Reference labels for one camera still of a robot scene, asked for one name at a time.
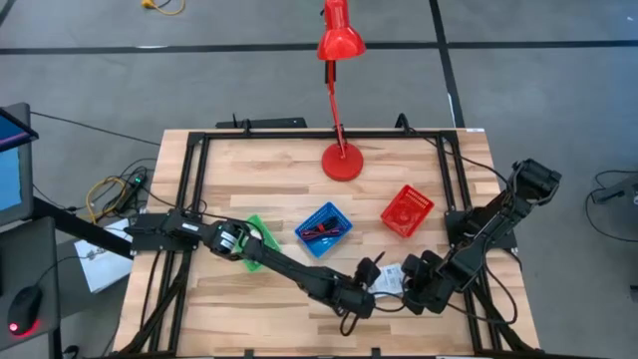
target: monitor screen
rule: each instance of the monitor screen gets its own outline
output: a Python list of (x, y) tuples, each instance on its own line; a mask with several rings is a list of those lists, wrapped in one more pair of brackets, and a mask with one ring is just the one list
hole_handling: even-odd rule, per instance
[(0, 152), (26, 144), (38, 138), (33, 130), (22, 125), (4, 111), (0, 111)]
[(0, 153), (0, 211), (22, 202), (18, 149)]

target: black desk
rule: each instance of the black desk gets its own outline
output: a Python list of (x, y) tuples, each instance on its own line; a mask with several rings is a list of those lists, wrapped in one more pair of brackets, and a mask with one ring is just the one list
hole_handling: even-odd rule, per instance
[(51, 218), (26, 222), (0, 233), (3, 289), (3, 295), (0, 296), (0, 350), (49, 333), (49, 357), (61, 356), (57, 267), (49, 270), (40, 281), (43, 296), (33, 331), (17, 337), (9, 332), (7, 324), (7, 311), (15, 294), (25, 286), (34, 284), (58, 260), (55, 243), (55, 222)]

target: red basket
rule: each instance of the red basket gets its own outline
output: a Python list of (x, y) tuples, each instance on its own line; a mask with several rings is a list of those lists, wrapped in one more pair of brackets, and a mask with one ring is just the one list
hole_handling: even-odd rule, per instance
[(391, 230), (409, 237), (434, 206), (431, 200), (406, 184), (383, 211), (381, 220)]

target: blue basket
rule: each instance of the blue basket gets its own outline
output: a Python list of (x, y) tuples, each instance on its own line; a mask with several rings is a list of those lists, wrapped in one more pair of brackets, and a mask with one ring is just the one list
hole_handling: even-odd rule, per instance
[[(336, 237), (320, 238), (309, 241), (301, 239), (302, 230), (312, 229), (317, 224), (328, 220), (328, 218), (330, 218), (331, 216), (336, 216), (339, 219), (339, 224), (341, 224), (345, 228), (343, 234)], [(301, 240), (301, 242), (308, 248), (308, 250), (310, 250), (310, 252), (314, 256), (320, 258), (325, 252), (328, 251), (328, 249), (337, 244), (337, 242), (341, 240), (341, 238), (343, 238), (343, 236), (346, 235), (350, 231), (350, 229), (352, 229), (352, 223), (350, 222), (350, 220), (348, 220), (348, 218), (346, 218), (346, 216), (343, 215), (343, 213), (339, 209), (337, 209), (337, 207), (332, 204), (332, 202), (327, 202), (308, 219), (301, 223), (301, 225), (299, 225), (297, 229), (295, 229), (295, 233), (297, 233), (299, 240)]]

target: plastic basket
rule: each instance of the plastic basket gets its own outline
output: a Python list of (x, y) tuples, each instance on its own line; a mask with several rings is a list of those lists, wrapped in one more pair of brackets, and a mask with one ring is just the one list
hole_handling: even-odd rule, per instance
[(409, 237), (434, 206), (431, 200), (406, 184), (383, 211), (381, 220), (391, 230)]
[[(266, 224), (264, 224), (263, 221), (261, 221), (261, 218), (259, 218), (259, 215), (254, 214), (246, 221), (251, 222), (252, 224), (257, 226), (261, 230), (264, 236), (263, 238), (264, 244), (266, 244), (267, 246), (271, 247), (272, 249), (276, 251), (281, 251), (281, 247), (279, 246), (279, 243), (277, 243), (277, 240), (275, 239), (275, 237), (272, 236), (272, 233), (270, 233), (270, 230), (268, 230), (268, 227), (266, 227)], [(243, 250), (242, 243), (243, 243), (243, 240), (239, 240), (237, 242), (237, 245), (235, 246), (235, 252), (241, 252)], [(261, 268), (261, 265), (262, 265), (261, 263), (257, 263), (248, 259), (244, 259), (243, 263), (246, 265), (246, 268), (248, 268), (248, 271), (251, 273)]]
[[(331, 216), (336, 216), (339, 220), (339, 224), (344, 227), (344, 231), (341, 235), (335, 237), (318, 238), (314, 240), (301, 239), (301, 231), (306, 229), (312, 229), (317, 224), (326, 221)], [(341, 238), (346, 235), (350, 229), (352, 229), (352, 223), (346, 218), (343, 213), (337, 209), (332, 202), (327, 202), (308, 219), (306, 219), (301, 225), (295, 229), (295, 233), (299, 240), (308, 248), (308, 250), (317, 258), (320, 258), (325, 252), (328, 251), (333, 245), (337, 244)]]

